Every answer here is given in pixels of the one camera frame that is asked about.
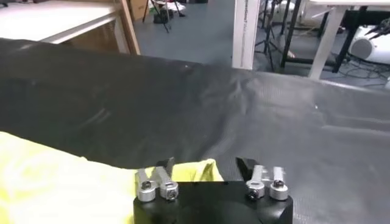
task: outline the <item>black fabric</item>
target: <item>black fabric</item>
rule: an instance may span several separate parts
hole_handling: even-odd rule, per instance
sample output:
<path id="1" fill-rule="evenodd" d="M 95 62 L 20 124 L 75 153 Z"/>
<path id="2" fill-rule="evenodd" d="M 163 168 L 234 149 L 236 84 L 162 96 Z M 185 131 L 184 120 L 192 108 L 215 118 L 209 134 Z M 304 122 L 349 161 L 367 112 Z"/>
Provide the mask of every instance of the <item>black fabric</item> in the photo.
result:
<path id="1" fill-rule="evenodd" d="M 123 168 L 283 166 L 294 223 L 389 223 L 390 95 L 159 58 L 0 40 L 0 130 Z"/>

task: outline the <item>screw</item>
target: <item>screw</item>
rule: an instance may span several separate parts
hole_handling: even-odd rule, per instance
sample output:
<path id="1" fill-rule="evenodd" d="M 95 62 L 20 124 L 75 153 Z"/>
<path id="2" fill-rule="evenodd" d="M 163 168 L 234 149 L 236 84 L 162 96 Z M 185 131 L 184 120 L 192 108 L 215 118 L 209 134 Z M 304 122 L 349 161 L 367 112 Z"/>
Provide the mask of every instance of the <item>screw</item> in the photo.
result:
<path id="1" fill-rule="evenodd" d="M 166 199 L 169 201 L 173 201 L 176 199 L 176 191 L 168 191 L 166 193 Z"/>
<path id="2" fill-rule="evenodd" d="M 283 187 L 285 184 L 281 180 L 275 180 L 274 181 L 274 187 Z"/>
<path id="3" fill-rule="evenodd" d="M 142 190 L 150 189 L 151 187 L 152 187 L 152 183 L 150 181 L 142 182 L 142 185 L 141 185 Z"/>
<path id="4" fill-rule="evenodd" d="M 252 201 L 255 201 L 255 200 L 257 200 L 257 198 L 258 198 L 258 192 L 255 191 L 255 190 L 252 190 L 252 191 L 250 191 L 250 192 L 248 193 L 248 197 L 249 197 L 249 199 L 251 199 Z"/>

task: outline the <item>gray carpet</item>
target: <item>gray carpet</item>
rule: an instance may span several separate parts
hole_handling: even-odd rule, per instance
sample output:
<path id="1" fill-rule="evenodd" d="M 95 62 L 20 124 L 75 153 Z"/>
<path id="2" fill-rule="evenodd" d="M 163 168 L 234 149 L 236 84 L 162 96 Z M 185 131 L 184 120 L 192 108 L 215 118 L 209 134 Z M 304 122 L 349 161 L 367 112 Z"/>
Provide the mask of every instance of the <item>gray carpet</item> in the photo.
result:
<path id="1" fill-rule="evenodd" d="M 135 32 L 140 45 L 141 54 L 151 57 L 161 57 L 174 60 L 193 61 L 204 64 L 231 66 L 234 22 L 234 0 L 209 0 L 208 4 L 187 4 L 185 18 L 177 14 L 169 22 L 171 29 L 166 33 L 162 24 L 154 24 L 152 14 L 145 23 L 135 22 Z M 309 7 L 307 18 L 321 12 L 319 7 Z M 274 27 L 276 35 L 280 26 Z M 298 57 L 314 58 L 319 39 L 315 33 L 295 32 L 290 50 Z M 346 33 L 336 37 L 332 52 L 337 54 L 345 40 Z M 257 40 L 265 38 L 264 30 L 258 29 Z M 287 63 L 280 69 L 280 54 L 273 53 L 276 72 L 288 75 L 306 76 L 309 65 Z M 255 54 L 253 70 L 271 71 L 267 57 Z M 383 88 L 390 72 L 384 68 L 371 65 L 359 65 L 352 61 L 346 63 L 338 74 L 333 74 L 325 68 L 321 79 L 346 85 L 364 86 L 366 88 Z"/>

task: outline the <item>metal bracket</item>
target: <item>metal bracket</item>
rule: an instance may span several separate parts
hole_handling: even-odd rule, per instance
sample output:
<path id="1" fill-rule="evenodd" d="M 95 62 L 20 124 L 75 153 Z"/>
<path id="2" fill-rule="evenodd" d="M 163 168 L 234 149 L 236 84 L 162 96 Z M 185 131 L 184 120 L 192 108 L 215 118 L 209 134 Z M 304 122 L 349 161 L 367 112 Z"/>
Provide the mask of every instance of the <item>metal bracket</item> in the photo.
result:
<path id="1" fill-rule="evenodd" d="M 173 201 L 179 195 L 179 185 L 171 180 L 171 177 L 166 173 L 164 167 L 158 166 L 154 169 L 152 177 L 157 180 L 160 187 L 160 196 Z"/>
<path id="2" fill-rule="evenodd" d="M 179 185 L 171 180 L 164 167 L 158 166 L 151 178 L 148 178 L 145 169 L 139 169 L 136 173 L 137 192 L 139 201 L 149 202 L 155 199 L 156 188 L 160 188 L 160 196 L 173 201 L 179 195 Z"/>
<path id="3" fill-rule="evenodd" d="M 145 172 L 145 169 L 139 169 L 135 174 L 136 182 L 137 182 L 137 192 L 136 196 L 139 201 L 149 202 L 154 200 L 156 197 L 156 182 L 151 181 Z"/>
<path id="4" fill-rule="evenodd" d="M 249 190 L 248 197 L 251 200 L 258 200 L 264 196 L 264 184 L 261 181 L 261 177 L 263 176 L 263 169 L 263 166 L 255 165 L 253 168 L 252 179 L 246 182 L 246 186 Z"/>
<path id="5" fill-rule="evenodd" d="M 285 172 L 282 167 L 274 167 L 274 182 L 269 187 L 269 196 L 278 201 L 288 198 L 288 188 L 284 182 Z"/>

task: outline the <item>yellow cloth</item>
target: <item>yellow cloth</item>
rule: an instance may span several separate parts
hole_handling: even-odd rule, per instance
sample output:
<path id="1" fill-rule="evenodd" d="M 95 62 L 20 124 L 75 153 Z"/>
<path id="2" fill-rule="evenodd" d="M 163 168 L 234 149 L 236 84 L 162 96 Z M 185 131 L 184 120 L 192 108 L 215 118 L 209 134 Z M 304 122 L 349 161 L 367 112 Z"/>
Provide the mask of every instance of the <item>yellow cloth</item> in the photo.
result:
<path id="1" fill-rule="evenodd" d="M 0 132 L 0 223 L 133 223 L 135 172 Z M 172 179 L 222 181 L 213 159 L 175 165 Z"/>

